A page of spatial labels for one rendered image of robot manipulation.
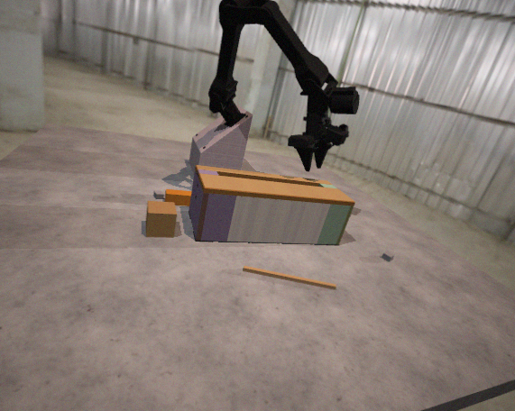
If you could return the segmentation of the tan cardboard box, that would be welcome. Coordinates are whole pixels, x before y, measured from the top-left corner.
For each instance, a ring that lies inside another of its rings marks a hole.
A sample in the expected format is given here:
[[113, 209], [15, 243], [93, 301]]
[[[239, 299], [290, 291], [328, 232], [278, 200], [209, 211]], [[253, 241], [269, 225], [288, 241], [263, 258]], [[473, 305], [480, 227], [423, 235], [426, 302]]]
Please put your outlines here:
[[173, 202], [148, 201], [146, 237], [174, 238], [176, 218]]

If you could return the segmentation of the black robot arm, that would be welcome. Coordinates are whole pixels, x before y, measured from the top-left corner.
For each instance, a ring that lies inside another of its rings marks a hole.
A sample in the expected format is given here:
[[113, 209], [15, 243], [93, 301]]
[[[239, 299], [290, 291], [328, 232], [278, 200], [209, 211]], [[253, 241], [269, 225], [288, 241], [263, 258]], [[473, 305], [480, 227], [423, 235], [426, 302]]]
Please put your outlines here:
[[[292, 63], [302, 96], [308, 96], [307, 113], [356, 114], [359, 95], [356, 87], [336, 87], [338, 82], [325, 64], [310, 54], [290, 23], [272, 0], [222, 0], [219, 6], [219, 21], [223, 28], [216, 77], [209, 91], [209, 109], [220, 112], [224, 125], [232, 127], [246, 114], [241, 113], [233, 99], [238, 81], [233, 78], [235, 58], [241, 30], [246, 24], [260, 24], [268, 30], [283, 53]], [[321, 87], [327, 83], [324, 90]], [[323, 121], [317, 139], [324, 139], [339, 146], [348, 137], [348, 126], [333, 125]]]

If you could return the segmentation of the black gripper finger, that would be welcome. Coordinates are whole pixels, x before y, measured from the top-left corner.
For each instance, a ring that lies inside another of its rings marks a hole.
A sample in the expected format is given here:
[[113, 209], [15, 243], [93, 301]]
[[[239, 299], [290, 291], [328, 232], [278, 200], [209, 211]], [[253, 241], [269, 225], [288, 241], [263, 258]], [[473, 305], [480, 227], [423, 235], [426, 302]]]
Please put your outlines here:
[[327, 151], [330, 148], [332, 148], [333, 146], [335, 146], [335, 145], [332, 143], [331, 144], [320, 144], [320, 143], [315, 142], [314, 147], [317, 147], [317, 149], [314, 151], [314, 153], [315, 153], [315, 159], [316, 159], [316, 164], [317, 164], [318, 169], [321, 168]]
[[313, 153], [317, 149], [317, 147], [314, 147], [314, 148], [294, 147], [294, 148], [297, 150], [297, 152], [301, 158], [301, 161], [304, 165], [305, 170], [310, 171]]

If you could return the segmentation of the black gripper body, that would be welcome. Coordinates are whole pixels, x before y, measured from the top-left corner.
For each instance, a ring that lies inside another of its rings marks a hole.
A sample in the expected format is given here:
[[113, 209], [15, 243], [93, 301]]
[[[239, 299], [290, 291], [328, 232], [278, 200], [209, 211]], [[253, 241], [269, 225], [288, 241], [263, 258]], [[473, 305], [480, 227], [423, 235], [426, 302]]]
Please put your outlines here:
[[289, 137], [288, 146], [314, 148], [315, 142], [320, 144], [331, 144], [330, 141], [324, 139], [324, 136], [322, 141], [317, 139], [320, 124], [323, 121], [326, 121], [327, 124], [329, 119], [331, 118], [328, 118], [328, 114], [307, 113], [307, 116], [304, 116], [303, 118], [303, 121], [307, 121], [306, 131], [302, 134], [291, 135]]

